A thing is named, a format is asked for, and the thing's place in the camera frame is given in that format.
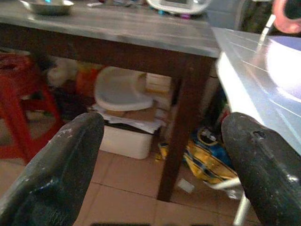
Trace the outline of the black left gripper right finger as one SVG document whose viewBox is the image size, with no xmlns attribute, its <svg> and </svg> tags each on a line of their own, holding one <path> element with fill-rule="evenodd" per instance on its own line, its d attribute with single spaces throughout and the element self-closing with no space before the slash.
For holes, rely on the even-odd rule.
<svg viewBox="0 0 301 226">
<path fill-rule="evenodd" d="M 234 112 L 222 122 L 231 163 L 263 226 L 301 224 L 301 157 L 274 130 Z"/>
</svg>

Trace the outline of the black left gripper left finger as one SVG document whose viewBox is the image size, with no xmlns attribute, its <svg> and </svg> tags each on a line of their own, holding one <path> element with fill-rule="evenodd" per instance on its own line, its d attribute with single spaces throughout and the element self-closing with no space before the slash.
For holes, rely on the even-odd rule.
<svg viewBox="0 0 301 226">
<path fill-rule="evenodd" d="M 0 200 L 3 226 L 71 226 L 89 187 L 104 119 L 84 113 L 65 124 Z"/>
</svg>

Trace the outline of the person's hand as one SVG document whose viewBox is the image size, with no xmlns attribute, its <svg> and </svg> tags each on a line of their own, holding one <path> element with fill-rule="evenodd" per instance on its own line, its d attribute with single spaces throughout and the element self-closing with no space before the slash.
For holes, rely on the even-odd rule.
<svg viewBox="0 0 301 226">
<path fill-rule="evenodd" d="M 276 16 L 275 27 L 283 33 L 301 32 L 301 1 L 275 0 L 272 12 Z"/>
</svg>

